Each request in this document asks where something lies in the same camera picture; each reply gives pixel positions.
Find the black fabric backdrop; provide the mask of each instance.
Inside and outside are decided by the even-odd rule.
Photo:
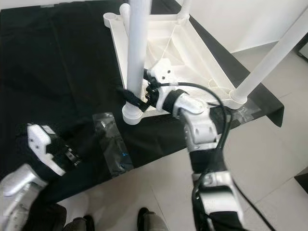
[[[44,168],[26,143],[26,124],[50,125],[83,158],[79,168],[50,180],[40,202],[57,202],[111,178],[95,139],[92,115],[112,112],[135,167],[185,148],[180,122],[171,115],[143,119],[129,126],[122,119],[125,101],[110,30],[103,14],[119,14],[123,0],[61,3],[51,8],[2,10],[1,16],[1,149],[0,179],[22,163]],[[174,0],[153,0],[153,14],[177,13]],[[192,17],[190,21],[234,86],[249,72]],[[262,84],[249,96],[281,126],[283,105]],[[212,116],[221,130],[219,109]],[[240,125],[234,121],[232,127]]]

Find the white wall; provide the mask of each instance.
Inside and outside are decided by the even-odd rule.
[[[193,0],[191,15],[236,52],[278,41],[307,6],[308,0]]]

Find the tile floor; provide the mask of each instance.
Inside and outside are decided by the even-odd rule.
[[[248,69],[267,54],[273,44],[241,51],[234,56]],[[267,117],[230,132],[226,162],[235,180],[279,231],[308,230],[308,194],[293,176],[308,166],[308,62],[291,52],[263,81],[285,105],[282,128]],[[170,231],[194,230],[191,205],[191,166],[181,150],[111,181],[83,196],[98,231],[136,231],[138,209],[147,206],[159,214]],[[245,227],[268,230],[253,209],[241,199]]]

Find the black cable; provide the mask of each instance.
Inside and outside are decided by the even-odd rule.
[[[198,84],[194,84],[194,83],[185,83],[185,82],[179,82],[177,83],[178,86],[188,86],[188,87],[195,87],[195,88],[199,88],[199,89],[202,89],[208,93],[210,93],[219,103],[219,105],[217,104],[214,104],[214,103],[208,103],[209,105],[211,106],[217,106],[217,107],[221,107],[222,109],[222,112],[223,112],[223,119],[224,119],[224,124],[223,124],[223,132],[222,132],[222,135],[221,135],[221,138],[217,144],[217,147],[216,147],[216,150],[218,149],[223,149],[224,145],[225,145],[225,142],[227,140],[227,136],[229,134],[229,130],[230,130],[230,127],[231,127],[231,122],[232,122],[232,113],[229,111],[229,109],[226,109],[226,107],[224,106],[223,102],[221,101],[221,99],[213,92],[211,91],[210,89],[202,86],[202,85],[198,85]],[[170,86],[170,83],[163,83],[161,84],[160,86]],[[227,122],[227,112],[228,114],[230,115],[230,120],[229,122]],[[205,217],[211,219],[212,221],[222,225],[222,226],[225,226],[229,229],[235,229],[235,230],[243,230],[243,231],[246,231],[246,229],[243,229],[242,227],[235,227],[235,226],[232,226],[230,224],[227,224],[225,222],[222,222],[222,221],[219,221],[219,220],[216,220],[215,218],[211,217],[209,214],[207,214],[205,211],[204,211],[204,208],[201,206],[200,208],[200,204],[198,202],[198,189],[199,189],[199,186],[201,184],[201,180],[202,178],[208,173],[208,170],[206,169],[199,177],[199,179],[197,180],[193,190],[192,190],[192,203],[193,205],[195,206],[195,208],[199,209],[199,210],[202,210],[202,213],[205,215]],[[261,219],[263,220],[263,222],[267,225],[267,227],[271,230],[271,231],[275,231],[275,229],[273,228],[273,226],[269,223],[269,221],[267,221],[267,219],[263,216],[263,214],[255,207],[255,205],[247,198],[247,196],[242,192],[242,190],[238,187],[238,185],[236,184],[236,182],[233,180],[233,183],[235,185],[235,187],[237,188],[237,190],[240,192],[240,194],[243,196],[243,198],[249,203],[249,205],[255,210],[255,212],[261,217]]]

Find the black cloth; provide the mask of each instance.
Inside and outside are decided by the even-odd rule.
[[[92,140],[92,115],[112,112],[135,167],[185,148],[183,128],[171,115],[124,123],[125,103],[117,93],[121,77],[103,14],[119,14],[123,0],[61,3],[54,7],[2,10],[0,179],[28,162],[39,162],[26,143],[26,124],[49,125],[73,149],[82,150],[79,168],[50,182],[40,194],[57,202],[111,178],[99,144]],[[174,0],[153,0],[153,14],[177,13]],[[192,17],[190,21],[235,86],[249,72]],[[283,105],[262,84],[249,96],[249,119],[267,115],[281,126]],[[220,109],[211,111],[221,130]],[[54,177],[49,172],[46,178]]]

